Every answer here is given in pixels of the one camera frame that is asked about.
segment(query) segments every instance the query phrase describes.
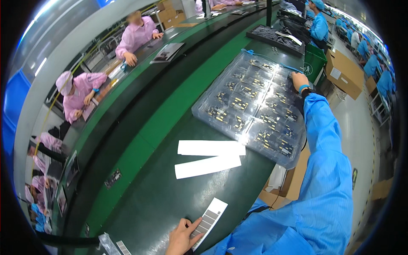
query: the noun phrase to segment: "metal pole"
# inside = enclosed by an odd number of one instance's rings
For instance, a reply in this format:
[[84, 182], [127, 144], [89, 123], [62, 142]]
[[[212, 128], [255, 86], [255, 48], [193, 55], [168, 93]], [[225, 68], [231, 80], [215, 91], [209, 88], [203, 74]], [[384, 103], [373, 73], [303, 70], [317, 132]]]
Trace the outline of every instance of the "metal pole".
[[266, 0], [266, 26], [271, 26], [272, 19], [272, 0]]

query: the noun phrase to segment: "hand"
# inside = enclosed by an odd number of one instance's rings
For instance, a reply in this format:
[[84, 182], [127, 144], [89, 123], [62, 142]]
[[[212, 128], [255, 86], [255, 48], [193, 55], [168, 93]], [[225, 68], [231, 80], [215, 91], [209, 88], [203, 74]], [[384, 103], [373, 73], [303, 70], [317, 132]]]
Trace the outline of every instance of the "hand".
[[137, 58], [136, 58], [136, 56], [135, 56], [133, 53], [125, 52], [125, 53], [123, 53], [123, 56], [125, 57], [126, 63], [127, 63], [129, 66], [134, 67], [134, 66], [136, 65], [136, 63], [137, 63]]
[[85, 105], [88, 105], [88, 104], [91, 102], [91, 100], [92, 100], [92, 98], [93, 98], [93, 95], [95, 95], [95, 90], [92, 90], [92, 91], [85, 97], [85, 99], [84, 99], [84, 104], [85, 104]]
[[81, 115], [82, 115], [82, 110], [75, 110], [75, 112], [74, 112], [74, 116], [75, 116], [75, 118], [79, 118], [79, 117], [81, 117]]
[[225, 6], [227, 6], [226, 4], [217, 4], [214, 7], [211, 8], [212, 11], [215, 10], [221, 10], [222, 8], [224, 8]]
[[197, 228], [202, 221], [202, 217], [198, 218], [194, 223], [187, 219], [181, 219], [179, 225], [170, 232], [169, 247], [166, 255], [183, 255], [186, 253], [205, 233], [196, 235], [190, 239], [191, 233]]
[[153, 39], [158, 39], [158, 38], [160, 38], [162, 36], [163, 36], [163, 33], [153, 33], [153, 35], [152, 35]]
[[295, 87], [295, 89], [297, 91], [299, 91], [300, 87], [302, 85], [309, 85], [309, 80], [307, 79], [306, 75], [302, 74], [302, 73], [295, 73], [292, 72], [292, 80], [293, 80], [293, 86]]
[[44, 187], [45, 188], [50, 188], [50, 179], [49, 178], [45, 179]]

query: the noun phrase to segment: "blue uniform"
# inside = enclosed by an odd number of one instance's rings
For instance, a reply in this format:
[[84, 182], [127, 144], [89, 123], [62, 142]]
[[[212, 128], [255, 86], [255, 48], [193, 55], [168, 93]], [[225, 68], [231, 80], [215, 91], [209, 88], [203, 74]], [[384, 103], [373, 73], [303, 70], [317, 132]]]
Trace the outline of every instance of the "blue uniform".
[[349, 28], [348, 30], [347, 30], [347, 38], [348, 38], [348, 41], [351, 43], [351, 35], [353, 34], [353, 30], [351, 29], [351, 28]]
[[382, 73], [377, 82], [377, 90], [385, 98], [387, 98], [387, 91], [390, 93], [395, 91], [395, 83], [392, 82], [390, 71], [386, 70]]
[[37, 217], [35, 218], [35, 220], [37, 221], [37, 224], [35, 224], [35, 230], [38, 232], [45, 232], [44, 230], [45, 215], [42, 212], [40, 212], [37, 204], [32, 203], [31, 209], [37, 214]]
[[329, 27], [327, 25], [327, 20], [321, 12], [319, 12], [313, 20], [312, 27], [310, 28], [310, 36], [319, 41], [323, 40], [325, 42], [327, 42], [329, 38]]
[[367, 74], [368, 77], [373, 76], [373, 78], [375, 79], [376, 77], [375, 70], [377, 67], [379, 70], [381, 70], [380, 62], [377, 59], [377, 55], [371, 55], [370, 59], [364, 66], [364, 72]]
[[[353, 215], [351, 164], [341, 152], [341, 130], [327, 100], [304, 102], [310, 157], [299, 199], [252, 213], [204, 255], [343, 254]], [[266, 206], [257, 199], [250, 211]]]
[[363, 59], [367, 61], [366, 53], [368, 53], [368, 45], [366, 40], [361, 40], [360, 44], [357, 47], [357, 51], [361, 54]]

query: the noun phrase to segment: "finger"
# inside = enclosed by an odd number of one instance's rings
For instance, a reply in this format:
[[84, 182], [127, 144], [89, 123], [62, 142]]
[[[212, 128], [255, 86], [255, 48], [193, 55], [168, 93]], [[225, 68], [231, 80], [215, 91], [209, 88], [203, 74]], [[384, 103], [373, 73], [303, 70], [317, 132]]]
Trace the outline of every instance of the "finger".
[[203, 237], [205, 233], [200, 233], [196, 235], [193, 239], [190, 239], [190, 242], [188, 244], [189, 248], [191, 248], [198, 240], [200, 240], [201, 237]]
[[200, 224], [202, 219], [203, 217], [196, 219], [196, 221], [191, 226], [188, 227], [188, 231], [190, 234], [197, 228], [198, 224]]

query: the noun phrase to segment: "white paper strip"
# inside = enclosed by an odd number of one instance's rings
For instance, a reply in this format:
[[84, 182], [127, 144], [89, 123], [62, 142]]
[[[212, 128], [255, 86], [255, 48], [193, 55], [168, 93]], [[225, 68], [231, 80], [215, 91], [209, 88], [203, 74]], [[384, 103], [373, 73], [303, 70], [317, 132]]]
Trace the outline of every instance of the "white paper strip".
[[193, 238], [195, 237], [195, 234], [198, 235], [200, 233], [204, 233], [205, 231], [205, 235], [193, 245], [192, 247], [193, 251], [195, 251], [198, 248], [198, 246], [200, 246], [200, 244], [204, 241], [204, 239], [208, 236], [208, 234], [213, 229], [215, 224], [218, 222], [227, 206], [228, 206], [227, 203], [224, 203], [223, 201], [217, 198], [214, 198], [212, 200], [211, 204], [208, 206], [207, 210], [205, 210], [202, 216], [203, 220], [190, 236], [190, 238]]
[[238, 155], [218, 156], [174, 165], [176, 178], [188, 178], [208, 173], [220, 172], [241, 165]]
[[181, 155], [245, 156], [245, 146], [237, 141], [180, 140], [177, 150]]

